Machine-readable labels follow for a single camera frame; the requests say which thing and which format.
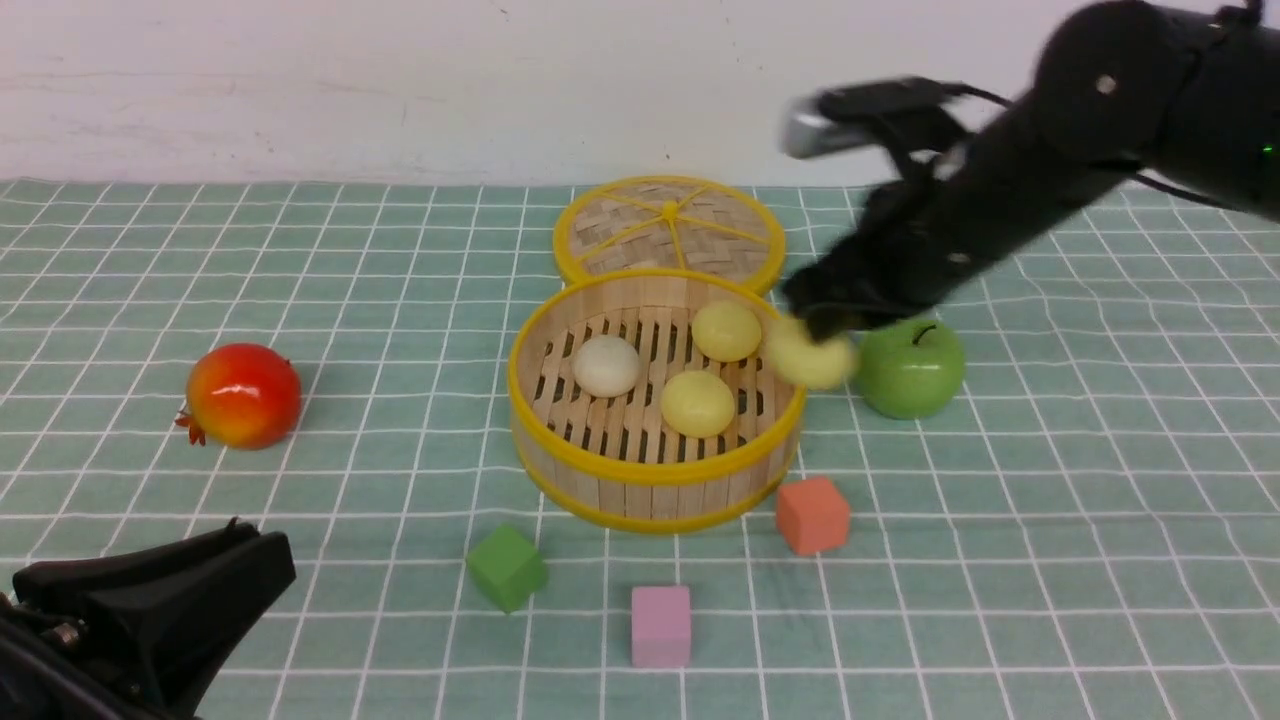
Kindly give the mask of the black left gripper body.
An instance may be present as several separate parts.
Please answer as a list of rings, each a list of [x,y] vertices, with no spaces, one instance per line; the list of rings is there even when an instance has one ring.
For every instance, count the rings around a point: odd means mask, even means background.
[[[129,673],[141,656],[148,591],[95,591],[84,618],[3,596],[3,717],[148,719]]]

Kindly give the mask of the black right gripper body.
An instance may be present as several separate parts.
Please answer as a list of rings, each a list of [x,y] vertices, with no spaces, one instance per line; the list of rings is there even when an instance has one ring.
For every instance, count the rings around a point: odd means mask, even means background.
[[[1050,233],[1126,178],[1108,161],[1062,155],[1030,124],[997,120],[951,151],[947,176],[876,191],[856,227],[782,284],[812,337],[923,314]]]

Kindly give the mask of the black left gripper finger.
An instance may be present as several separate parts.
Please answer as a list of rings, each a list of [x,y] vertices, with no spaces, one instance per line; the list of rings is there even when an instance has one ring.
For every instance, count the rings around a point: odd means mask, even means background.
[[[236,518],[200,536],[123,555],[67,561],[41,561],[14,574],[19,603],[41,611],[81,611],[90,594],[168,587],[200,588],[215,564],[244,552],[262,533]]]
[[[137,669],[143,701],[172,716],[195,716],[212,679],[259,619],[297,578],[288,537],[262,533],[244,552],[215,564],[200,588],[145,587]]]

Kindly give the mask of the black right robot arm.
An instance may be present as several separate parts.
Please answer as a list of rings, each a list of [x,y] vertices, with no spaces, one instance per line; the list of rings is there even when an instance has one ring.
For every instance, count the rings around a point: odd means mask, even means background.
[[[883,149],[899,178],[781,286],[814,340],[920,315],[1128,181],[1277,219],[1279,35],[1263,4],[1213,14],[1101,1],[1050,36],[1030,86],[979,131],[964,83],[893,77],[799,99],[783,150]]]

